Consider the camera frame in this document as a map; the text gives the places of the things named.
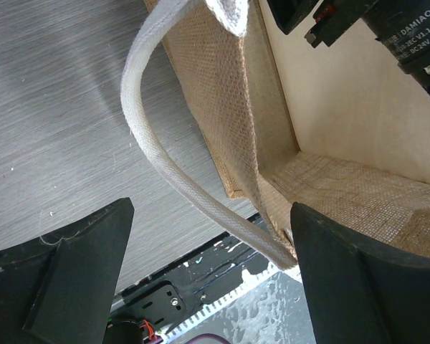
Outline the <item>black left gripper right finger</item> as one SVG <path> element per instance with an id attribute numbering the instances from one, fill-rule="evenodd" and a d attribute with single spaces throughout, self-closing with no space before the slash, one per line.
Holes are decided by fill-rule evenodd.
<path id="1" fill-rule="evenodd" d="M 290 221 L 317 343 L 430 343 L 430 258 L 301 203 Z"/>

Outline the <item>tan canvas tote bag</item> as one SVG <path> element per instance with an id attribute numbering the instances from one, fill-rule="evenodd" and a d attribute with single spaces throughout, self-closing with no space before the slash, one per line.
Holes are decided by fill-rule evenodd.
<path id="1" fill-rule="evenodd" d="M 201 213 L 289 269 L 290 208 L 303 203 L 393 247 L 430 257 L 430 97 L 356 24 L 312 48 L 285 36 L 264 1 L 147 1 L 123 70 L 121 105 L 152 166 Z M 166 48 L 226 192 L 247 197 L 269 231 L 203 190 L 169 156 L 141 80 Z"/>

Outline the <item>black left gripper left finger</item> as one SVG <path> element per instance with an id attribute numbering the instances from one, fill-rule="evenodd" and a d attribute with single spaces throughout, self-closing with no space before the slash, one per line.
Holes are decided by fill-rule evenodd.
<path id="1" fill-rule="evenodd" d="M 134 208 L 118 199 L 0 251 L 0 343 L 101 343 Z"/>

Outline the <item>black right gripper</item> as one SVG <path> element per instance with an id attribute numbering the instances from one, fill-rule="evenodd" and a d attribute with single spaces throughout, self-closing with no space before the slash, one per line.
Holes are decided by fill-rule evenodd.
<path id="1" fill-rule="evenodd" d="M 430 96 L 430 0 L 427 1 L 268 1 L 275 24 L 290 34 L 307 16 L 313 26 L 305 35 L 312 47 L 333 45 L 358 20 L 375 34 Z"/>

